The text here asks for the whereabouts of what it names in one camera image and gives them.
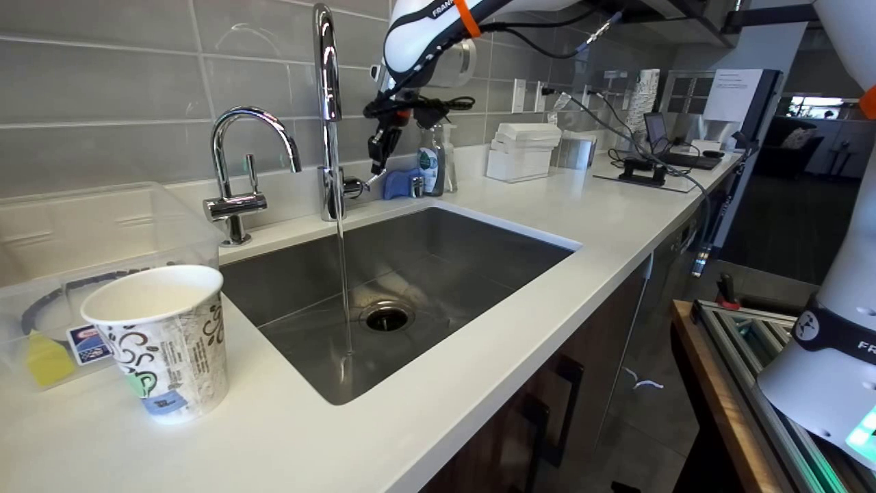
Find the floor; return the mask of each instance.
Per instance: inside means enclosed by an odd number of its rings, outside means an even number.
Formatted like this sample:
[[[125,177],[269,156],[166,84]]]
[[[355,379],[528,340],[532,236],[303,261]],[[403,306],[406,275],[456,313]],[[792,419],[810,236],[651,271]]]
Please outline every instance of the floor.
[[[684,268],[690,257],[678,257],[682,268],[673,268],[667,284],[651,284],[660,295],[644,306],[623,360],[640,383],[621,375],[601,425],[601,454],[580,471],[574,490],[673,490],[699,423],[667,349],[670,298],[714,298],[714,282],[730,275],[742,295],[801,306],[845,236],[855,195],[857,183],[845,180],[755,175],[730,240],[703,280],[692,280]]]

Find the faucet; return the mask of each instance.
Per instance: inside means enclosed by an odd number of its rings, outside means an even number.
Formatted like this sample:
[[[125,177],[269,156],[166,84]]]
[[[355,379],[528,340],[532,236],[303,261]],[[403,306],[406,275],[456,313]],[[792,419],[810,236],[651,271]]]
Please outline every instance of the faucet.
[[[210,151],[214,151],[214,173],[215,173],[220,198],[210,198],[203,205],[210,219],[215,219],[215,223],[226,219],[229,243],[250,240],[250,232],[244,230],[240,214],[269,208],[266,195],[257,190],[252,156],[247,158],[250,191],[232,195],[229,180],[226,180],[225,132],[229,123],[235,123],[240,117],[252,117],[252,120],[266,123],[280,138],[287,168],[292,173],[300,173],[298,145],[272,113],[263,113],[257,106],[235,106],[235,110],[222,113],[214,132],[210,132]]]
[[[355,201],[366,190],[366,183],[358,177],[346,177],[346,171],[340,168],[336,123],[343,120],[343,106],[336,46],[333,20],[324,2],[311,5],[311,45],[324,117],[324,216],[340,219],[346,214],[346,201]]]

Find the sink drain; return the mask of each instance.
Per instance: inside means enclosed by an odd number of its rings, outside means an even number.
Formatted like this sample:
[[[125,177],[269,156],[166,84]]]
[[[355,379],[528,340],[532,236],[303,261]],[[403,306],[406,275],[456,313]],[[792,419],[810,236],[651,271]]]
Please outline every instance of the sink drain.
[[[376,332],[396,332],[403,327],[407,327],[410,313],[388,298],[380,298],[373,303],[373,309],[363,313],[363,327],[376,328]]]

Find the paper cup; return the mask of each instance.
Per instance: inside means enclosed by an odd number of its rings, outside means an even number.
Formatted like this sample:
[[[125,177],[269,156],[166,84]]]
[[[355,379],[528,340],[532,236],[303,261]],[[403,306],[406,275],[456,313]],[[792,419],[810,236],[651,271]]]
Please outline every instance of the paper cup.
[[[188,417],[226,391],[222,275],[162,267],[116,280],[83,301],[151,417]]]

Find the wall outlet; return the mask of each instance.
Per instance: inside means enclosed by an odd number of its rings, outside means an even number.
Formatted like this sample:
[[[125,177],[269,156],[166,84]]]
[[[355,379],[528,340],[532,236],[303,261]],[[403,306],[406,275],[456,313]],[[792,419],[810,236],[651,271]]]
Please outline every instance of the wall outlet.
[[[532,105],[533,113],[545,113],[545,106],[548,106],[541,88],[545,88],[545,82],[536,79],[536,98],[533,98],[533,105]]]
[[[515,79],[511,113],[523,113],[523,105],[526,105],[526,79]]]

